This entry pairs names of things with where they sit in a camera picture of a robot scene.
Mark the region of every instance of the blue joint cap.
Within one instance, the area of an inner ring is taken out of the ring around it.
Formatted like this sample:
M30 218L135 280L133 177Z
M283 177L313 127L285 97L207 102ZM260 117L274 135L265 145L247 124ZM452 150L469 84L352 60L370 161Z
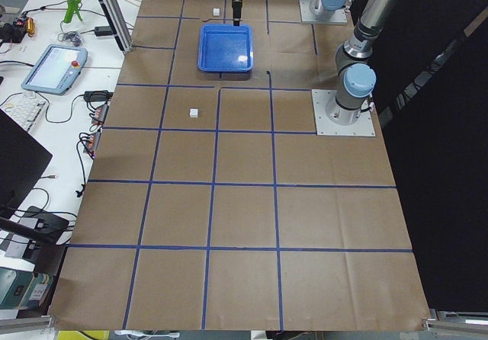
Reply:
M344 75L344 87L355 98L367 97L376 85L376 73L368 65L357 63L350 66Z
M329 11L339 10L345 5L346 0L322 0L322 6Z

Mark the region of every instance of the white mounting plate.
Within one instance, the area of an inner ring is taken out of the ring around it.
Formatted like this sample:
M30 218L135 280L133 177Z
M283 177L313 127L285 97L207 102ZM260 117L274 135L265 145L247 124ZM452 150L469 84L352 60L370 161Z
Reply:
M302 23L304 24L329 24L329 25L346 25L348 19L344 10L325 11L324 14L317 16L310 10L312 0L298 0L300 3L300 13Z
M361 113L358 121L352 125L342 126L334 123L326 115L326 105L336 96L336 90L312 90L313 113L317 136L376 136L369 111Z

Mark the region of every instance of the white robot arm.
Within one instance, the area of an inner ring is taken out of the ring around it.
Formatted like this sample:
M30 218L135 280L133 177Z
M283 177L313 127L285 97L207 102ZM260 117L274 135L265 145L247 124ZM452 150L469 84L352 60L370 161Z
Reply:
M326 108L327 115L335 123L353 124L364 100L373 91L376 75L366 62L394 4L395 0L369 0L354 33L337 50L339 89Z

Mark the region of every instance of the green clamp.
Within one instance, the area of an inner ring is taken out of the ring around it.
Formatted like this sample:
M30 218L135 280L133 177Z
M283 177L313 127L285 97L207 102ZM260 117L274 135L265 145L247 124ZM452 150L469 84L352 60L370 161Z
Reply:
M69 24L73 19L73 15L76 14L80 21L83 21L82 16L79 14L79 9L82 7L82 0L68 0L68 10L64 15L63 22Z

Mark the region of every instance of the white desk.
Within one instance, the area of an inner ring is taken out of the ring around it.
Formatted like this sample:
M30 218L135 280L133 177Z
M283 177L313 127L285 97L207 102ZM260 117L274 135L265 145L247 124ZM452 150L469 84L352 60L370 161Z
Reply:
M64 0L29 0L24 11L39 8L43 5L61 2ZM83 9L103 13L98 0L83 0ZM139 7L124 0L119 0L120 8L126 22L134 24ZM57 34L60 32L59 23L64 18L64 11L36 11L29 16L33 17L36 24L36 35L32 38L25 37L20 44L15 44L6 54L0 54L0 60L18 60L27 63L35 63L42 52L50 43L57 42ZM83 22L75 16L71 24L64 24L64 31L92 30L95 26L108 25L105 17L82 11ZM50 120L65 120L69 116L71 103L77 95L89 90L113 91L117 84L120 68L124 61L124 55L118 49L113 38L99 40L91 34L84 34L82 47L88 50L88 61L81 75L76 79L73 87L64 95L43 94L49 101L47 111ZM8 45L3 45L0 51L7 50ZM9 95L22 92L21 83L29 72L25 66L0 65L0 75L5 80L0 85L0 103ZM91 126L91 118L85 102L80 98L75 102L72 119L67 123L48 123L45 119L36 126L32 136L53 154L53 159L48 165L45 175L57 175L58 178L45 178L37 182L36 187L44 188L50 193L50 203L46 207L48 211L68 211L77 214L81 198L76 197L75 190L81 188L82 170L79 157L76 153L76 143L80 132L88 132ZM92 167L92 160L82 154L85 173L88 177ZM42 191L32 191L25 199L20 209L27 209L30 205L42 207L46 201L46 195ZM72 220L73 217L61 217ZM70 233L64 233L59 242L65 242ZM24 260L5 258L0 253L0 266L19 268L32 271L34 266ZM15 318L17 311L0 311L0 319Z

